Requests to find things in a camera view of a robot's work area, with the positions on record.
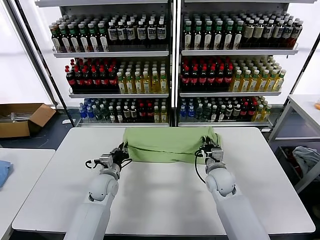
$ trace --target metal shelf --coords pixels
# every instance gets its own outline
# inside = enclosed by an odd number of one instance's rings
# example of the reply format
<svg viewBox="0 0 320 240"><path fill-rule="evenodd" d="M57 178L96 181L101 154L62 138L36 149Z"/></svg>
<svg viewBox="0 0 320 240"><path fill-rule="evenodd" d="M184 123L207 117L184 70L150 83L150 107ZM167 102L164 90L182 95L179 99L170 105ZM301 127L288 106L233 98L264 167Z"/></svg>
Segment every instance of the metal shelf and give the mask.
<svg viewBox="0 0 320 240"><path fill-rule="evenodd" d="M62 58L115 58L115 57L166 57L169 51L105 51L105 52L53 52L57 59Z"/></svg>
<svg viewBox="0 0 320 240"><path fill-rule="evenodd" d="M220 55L295 55L298 44L293 49L237 49L237 50L182 50L183 56L220 56Z"/></svg>
<svg viewBox="0 0 320 240"><path fill-rule="evenodd" d="M178 127L257 127L270 128L269 121L220 121L220 122L179 122Z"/></svg>
<svg viewBox="0 0 320 240"><path fill-rule="evenodd" d="M130 99L146 99L146 98L167 98L168 93L155 93L155 94L121 94L121 93L101 93L101 94L74 94L71 92L69 97L72 99L83 99L83 98L93 98L93 99L112 99L112 98L130 98Z"/></svg>
<svg viewBox="0 0 320 240"><path fill-rule="evenodd" d="M78 127L82 128L131 128L131 127L140 127L140 128L155 128L155 127L169 127L169 123L79 123Z"/></svg>
<svg viewBox="0 0 320 240"><path fill-rule="evenodd" d="M40 8L87 6L87 5L112 5L112 4L166 4L168 0L35 0Z"/></svg>
<svg viewBox="0 0 320 240"><path fill-rule="evenodd" d="M280 91L246 91L246 92L180 92L180 97L238 97L238 96L278 96Z"/></svg>

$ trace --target yellow drink bottle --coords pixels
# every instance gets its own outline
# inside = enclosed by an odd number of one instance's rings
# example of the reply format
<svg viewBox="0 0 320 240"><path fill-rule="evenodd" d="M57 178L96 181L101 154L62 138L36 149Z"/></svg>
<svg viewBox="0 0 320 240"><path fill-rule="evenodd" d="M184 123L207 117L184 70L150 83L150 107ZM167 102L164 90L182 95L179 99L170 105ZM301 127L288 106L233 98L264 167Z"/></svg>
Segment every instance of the yellow drink bottle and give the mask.
<svg viewBox="0 0 320 240"><path fill-rule="evenodd" d="M282 84L284 83L284 77L286 74L286 70L281 70L279 74L279 78L275 81L274 87L272 89L273 92L279 92Z"/></svg>

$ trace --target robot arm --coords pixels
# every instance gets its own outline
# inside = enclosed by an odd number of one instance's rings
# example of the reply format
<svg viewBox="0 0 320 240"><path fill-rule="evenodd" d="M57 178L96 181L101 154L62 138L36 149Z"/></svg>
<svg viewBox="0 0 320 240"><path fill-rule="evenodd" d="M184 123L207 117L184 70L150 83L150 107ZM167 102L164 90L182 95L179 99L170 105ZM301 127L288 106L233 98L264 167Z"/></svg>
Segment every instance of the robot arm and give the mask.
<svg viewBox="0 0 320 240"><path fill-rule="evenodd" d="M216 203L228 239L270 240L249 200L236 185L234 175L223 163L223 151L220 146L207 138L196 156L205 157L205 184Z"/></svg>

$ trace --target white wall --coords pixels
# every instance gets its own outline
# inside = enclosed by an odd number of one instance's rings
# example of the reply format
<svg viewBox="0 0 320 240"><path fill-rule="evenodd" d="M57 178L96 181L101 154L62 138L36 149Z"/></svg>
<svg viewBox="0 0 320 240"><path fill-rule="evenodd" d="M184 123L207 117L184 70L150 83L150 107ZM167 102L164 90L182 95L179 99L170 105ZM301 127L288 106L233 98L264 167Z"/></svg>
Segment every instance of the white wall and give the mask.
<svg viewBox="0 0 320 240"><path fill-rule="evenodd" d="M0 4L0 104L53 104Z"/></svg>

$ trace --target display shelf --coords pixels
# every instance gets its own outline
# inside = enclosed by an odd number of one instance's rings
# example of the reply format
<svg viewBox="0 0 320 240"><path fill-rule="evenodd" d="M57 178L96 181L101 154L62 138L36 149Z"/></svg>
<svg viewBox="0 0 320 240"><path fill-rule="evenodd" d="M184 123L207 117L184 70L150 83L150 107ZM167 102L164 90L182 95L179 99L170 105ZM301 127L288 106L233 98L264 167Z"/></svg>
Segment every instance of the display shelf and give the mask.
<svg viewBox="0 0 320 240"><path fill-rule="evenodd" d="M236 49L236 50L182 50L183 56L221 56L221 55L295 55L298 44L293 49Z"/></svg>
<svg viewBox="0 0 320 240"><path fill-rule="evenodd" d="M272 127L269 121L220 121L220 122L179 122L178 127Z"/></svg>
<svg viewBox="0 0 320 240"><path fill-rule="evenodd" d="M79 123L78 127L84 127L84 128L89 128L89 127L104 127L104 128L131 128L131 127L141 127L141 128L146 128L146 127L169 127L169 123L109 123L109 122L101 122L101 123Z"/></svg>
<svg viewBox="0 0 320 240"><path fill-rule="evenodd" d="M112 4L165 4L168 0L35 0L40 8Z"/></svg>
<svg viewBox="0 0 320 240"><path fill-rule="evenodd" d="M239 97L239 96L278 96L280 91L246 91L246 92L180 92L180 97Z"/></svg>

